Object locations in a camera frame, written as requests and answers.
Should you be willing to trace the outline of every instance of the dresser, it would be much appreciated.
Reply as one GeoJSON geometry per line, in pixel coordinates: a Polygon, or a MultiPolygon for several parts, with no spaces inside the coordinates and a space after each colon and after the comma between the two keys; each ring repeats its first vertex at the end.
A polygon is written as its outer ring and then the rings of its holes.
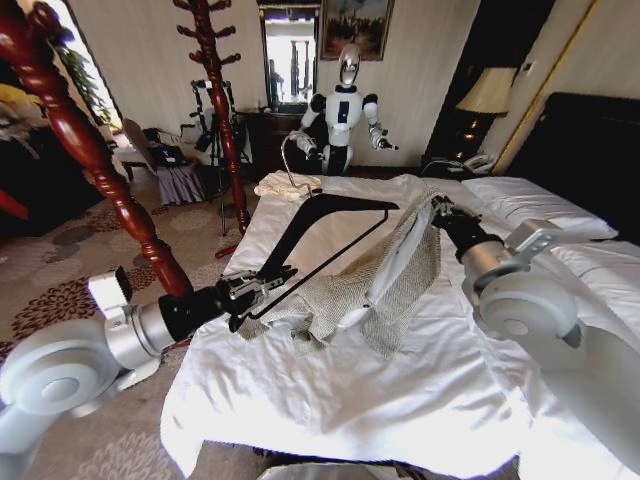
{"type": "MultiPolygon", "coordinates": [[[[260,113],[257,111],[238,112],[245,117],[251,144],[253,160],[252,180],[259,181],[266,174],[284,170],[280,146],[291,130],[300,128],[301,114],[260,113]]],[[[314,122],[309,133],[318,140],[318,146],[326,143],[326,124],[314,122]]],[[[287,160],[292,171],[297,173],[320,173],[320,162],[305,161],[304,154],[292,142],[287,144],[287,160]]]]}

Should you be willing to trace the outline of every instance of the picture frame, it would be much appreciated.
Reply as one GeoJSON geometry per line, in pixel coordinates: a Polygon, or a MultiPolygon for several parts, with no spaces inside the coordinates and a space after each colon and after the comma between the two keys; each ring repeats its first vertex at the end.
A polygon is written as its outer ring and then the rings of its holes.
{"type": "Polygon", "coordinates": [[[320,59],[337,60],[347,43],[361,59],[382,61],[394,0],[323,0],[320,59]]]}

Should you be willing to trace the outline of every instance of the telephone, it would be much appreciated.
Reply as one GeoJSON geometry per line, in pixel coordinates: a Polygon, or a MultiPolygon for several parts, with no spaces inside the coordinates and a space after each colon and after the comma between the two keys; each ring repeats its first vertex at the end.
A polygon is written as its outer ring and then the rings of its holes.
{"type": "Polygon", "coordinates": [[[476,155],[465,161],[463,165],[475,174],[491,173],[491,169],[497,162],[493,155],[476,155]]]}

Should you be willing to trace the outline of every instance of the table lamp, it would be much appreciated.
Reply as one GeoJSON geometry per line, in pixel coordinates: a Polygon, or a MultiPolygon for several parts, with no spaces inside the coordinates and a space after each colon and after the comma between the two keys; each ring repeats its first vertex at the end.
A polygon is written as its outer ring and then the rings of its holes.
{"type": "Polygon", "coordinates": [[[466,112],[457,141],[453,145],[453,158],[465,161],[480,148],[493,120],[509,111],[509,94],[516,69],[513,67],[487,67],[469,93],[456,105],[466,112]]]}

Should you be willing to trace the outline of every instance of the white wall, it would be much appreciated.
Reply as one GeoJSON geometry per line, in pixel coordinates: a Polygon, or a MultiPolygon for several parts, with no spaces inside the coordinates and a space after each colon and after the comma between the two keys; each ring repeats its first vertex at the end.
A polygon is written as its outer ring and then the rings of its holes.
{"type": "MultiPolygon", "coordinates": [[[[382,62],[365,62],[363,94],[380,97],[381,120],[401,150],[374,152],[365,121],[354,135],[354,164],[418,165],[440,112],[479,0],[396,0],[382,62]]],[[[143,127],[177,132],[195,108],[189,87],[203,78],[188,60],[196,42],[178,35],[192,27],[190,13],[169,0],[70,0],[87,42],[123,115],[143,127]]],[[[255,0],[236,0],[213,16],[214,28],[234,24],[237,34],[218,42],[221,56],[242,60],[223,68],[239,109],[266,103],[260,22],[255,0]]],[[[337,82],[337,62],[318,65],[318,91],[337,82]]]]}
{"type": "MultiPolygon", "coordinates": [[[[485,152],[502,151],[590,3],[590,0],[556,0],[526,60],[536,62],[534,70],[529,76],[517,77],[509,114],[494,123],[482,146],[485,152]]],[[[532,115],[505,151],[499,170],[506,168],[518,152],[551,93],[640,99],[639,23],[637,0],[597,0],[532,115]]]]}
{"type": "MultiPolygon", "coordinates": [[[[70,0],[87,43],[122,112],[143,128],[180,132],[195,110],[189,83],[205,78],[202,65],[188,58],[198,49],[177,25],[193,29],[190,12],[170,0],[70,0]]],[[[264,68],[258,7],[236,0],[233,7],[211,16],[214,30],[235,25],[237,33],[218,40],[218,53],[240,53],[242,60],[223,67],[233,84],[236,106],[264,105],[264,68]]]]}

